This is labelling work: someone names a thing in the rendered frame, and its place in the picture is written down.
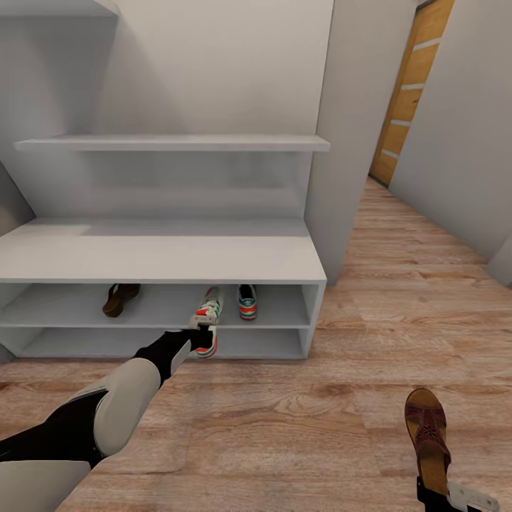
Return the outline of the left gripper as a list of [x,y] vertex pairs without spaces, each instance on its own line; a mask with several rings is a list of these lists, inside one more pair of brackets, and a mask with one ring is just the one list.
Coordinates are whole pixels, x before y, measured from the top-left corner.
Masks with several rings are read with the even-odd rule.
[[198,329],[189,329],[196,337],[196,346],[194,350],[198,348],[212,348],[213,342],[213,331],[199,331]]

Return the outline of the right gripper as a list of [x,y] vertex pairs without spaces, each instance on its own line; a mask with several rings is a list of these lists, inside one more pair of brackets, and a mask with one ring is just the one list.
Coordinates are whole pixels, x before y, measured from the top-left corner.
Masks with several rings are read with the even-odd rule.
[[[417,477],[417,500],[425,504],[425,512],[462,512],[447,500],[445,495],[431,491],[424,487],[420,476]],[[481,512],[481,510],[467,506],[468,512]]]

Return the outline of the gym shoe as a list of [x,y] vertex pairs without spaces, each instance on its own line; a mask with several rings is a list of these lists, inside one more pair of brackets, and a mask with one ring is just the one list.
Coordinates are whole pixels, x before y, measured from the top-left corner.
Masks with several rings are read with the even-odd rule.
[[238,284],[236,296],[242,319],[257,318],[257,289],[255,284]]
[[[222,289],[218,287],[211,287],[210,289],[207,289],[203,295],[196,315],[216,316],[218,318],[220,313],[223,311],[223,305]],[[212,348],[198,348],[195,351],[199,358],[210,358],[210,356],[212,356],[217,350],[216,326],[200,325],[200,328],[201,331],[213,331]]]

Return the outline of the sandal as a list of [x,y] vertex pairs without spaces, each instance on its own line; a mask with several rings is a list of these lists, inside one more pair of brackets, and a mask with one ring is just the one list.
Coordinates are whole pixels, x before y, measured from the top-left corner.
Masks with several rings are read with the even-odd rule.
[[413,390],[405,403],[405,422],[424,487],[448,496],[447,470],[452,458],[445,444],[447,421],[444,409],[436,395],[424,388]]
[[117,318],[123,312],[123,305],[129,299],[136,297],[140,292],[140,284],[114,284],[109,289],[108,302],[102,311],[108,318]]

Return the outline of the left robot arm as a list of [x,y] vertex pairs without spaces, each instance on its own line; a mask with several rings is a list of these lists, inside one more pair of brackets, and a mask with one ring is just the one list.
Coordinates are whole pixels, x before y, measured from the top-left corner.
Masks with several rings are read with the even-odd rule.
[[45,422],[0,440],[0,512],[55,512],[105,458],[124,449],[166,379],[212,348],[216,316],[191,315],[124,365],[77,392]]

